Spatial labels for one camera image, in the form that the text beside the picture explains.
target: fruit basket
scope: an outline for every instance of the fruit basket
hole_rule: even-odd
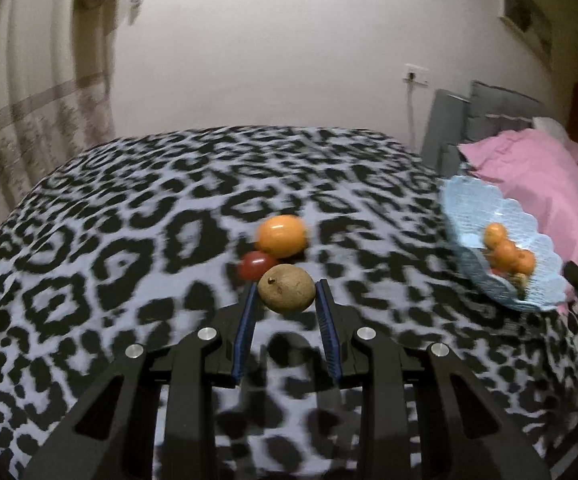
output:
[[[567,281],[560,275],[562,260],[552,240],[538,232],[536,219],[516,200],[503,198],[496,186],[459,175],[444,181],[440,205],[461,272],[492,300],[522,312],[547,312],[566,300]],[[509,239],[536,258],[522,300],[508,280],[492,273],[483,254],[483,233],[492,222],[504,225]]]

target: leopard print bedsheet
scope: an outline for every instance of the leopard print bedsheet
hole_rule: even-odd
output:
[[[448,344],[544,456],[577,420],[573,346],[556,316],[496,306],[457,273],[437,193],[418,156],[366,130],[191,130],[77,156],[0,229],[0,460],[19,476],[115,355],[233,303],[236,262],[274,214],[304,219],[300,265],[338,303],[403,345]],[[242,387],[214,396],[224,478],[353,470],[361,394],[326,375],[313,307],[264,313]]]

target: electrical outlet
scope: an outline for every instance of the electrical outlet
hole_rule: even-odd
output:
[[[406,64],[402,78],[409,81],[409,74],[413,74],[413,82],[421,86],[429,86],[429,69],[422,66]]]

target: beige curtain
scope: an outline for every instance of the beige curtain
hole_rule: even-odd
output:
[[[115,137],[103,9],[0,0],[0,224],[47,173]]]

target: framed picture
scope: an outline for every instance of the framed picture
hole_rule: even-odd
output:
[[[500,0],[500,19],[552,65],[552,22],[533,0]]]

